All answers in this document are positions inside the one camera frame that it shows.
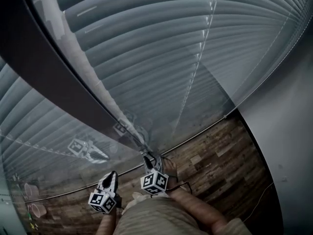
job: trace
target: sleeve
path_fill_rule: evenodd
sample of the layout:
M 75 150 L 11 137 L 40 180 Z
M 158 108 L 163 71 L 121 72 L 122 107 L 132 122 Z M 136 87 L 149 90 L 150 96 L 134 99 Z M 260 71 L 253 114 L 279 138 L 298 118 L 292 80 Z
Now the sleeve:
M 252 235 L 245 224 L 239 218 L 235 218 L 228 222 L 228 224 L 217 235 Z

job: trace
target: cable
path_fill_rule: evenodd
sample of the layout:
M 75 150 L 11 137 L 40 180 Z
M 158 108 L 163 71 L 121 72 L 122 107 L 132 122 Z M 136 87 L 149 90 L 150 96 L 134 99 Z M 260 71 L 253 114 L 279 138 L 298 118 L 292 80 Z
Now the cable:
M 166 191 L 176 190 L 176 189 L 178 189 L 179 187 L 181 187 L 181 186 L 183 186 L 183 185 L 188 185 L 188 187 L 189 187 L 189 189 L 190 189 L 190 194 L 192 195 L 192 189 L 191 189 L 191 187 L 190 187 L 189 182 L 182 183 L 182 184 L 180 184 L 180 185 L 178 185 L 178 186 L 175 186 L 174 188 L 171 188 L 171 189 L 166 189 Z
M 260 199 L 259 199 L 259 202 L 258 202 L 258 203 L 256 204 L 256 206 L 254 207 L 254 209 L 252 210 L 252 212 L 251 212 L 251 214 L 249 215 L 249 217 L 247 217 L 247 218 L 244 220 L 244 223 L 246 222 L 246 220 L 247 220 L 248 218 L 250 218 L 250 217 L 252 216 L 254 210 L 255 210 L 255 209 L 257 208 L 257 206 L 259 205 L 259 203 L 260 203 L 260 201 L 261 201 L 261 198 L 263 197 L 265 191 L 266 191 L 272 184 L 274 184 L 274 182 L 272 182 L 268 187 L 265 188 L 265 190 L 263 191 L 263 193 L 262 193 L 262 195 L 261 195 L 261 197 L 260 197 Z

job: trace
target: hand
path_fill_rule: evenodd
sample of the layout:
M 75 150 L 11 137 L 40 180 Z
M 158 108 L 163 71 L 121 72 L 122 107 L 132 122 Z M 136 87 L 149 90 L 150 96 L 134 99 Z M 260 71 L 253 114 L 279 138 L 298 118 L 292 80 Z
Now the hand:
M 167 188 L 172 189 L 177 186 L 177 166 L 174 162 L 167 158 L 162 159 L 164 174 L 169 176 L 167 180 Z

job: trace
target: black wire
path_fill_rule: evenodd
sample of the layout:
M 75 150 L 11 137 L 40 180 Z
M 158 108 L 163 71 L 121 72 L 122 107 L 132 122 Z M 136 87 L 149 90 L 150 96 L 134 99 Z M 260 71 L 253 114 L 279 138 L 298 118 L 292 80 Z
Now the black wire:
M 183 186 L 183 185 L 188 185 L 188 187 L 189 187 L 189 189 L 190 189 L 190 194 L 192 195 L 192 189 L 191 189 L 191 187 L 190 187 L 189 182 L 182 183 L 181 185 L 175 186 L 174 188 L 171 188 L 171 189 L 167 189 L 166 191 L 176 190 L 176 189 L 178 189 L 179 187 L 181 187 L 181 186 Z

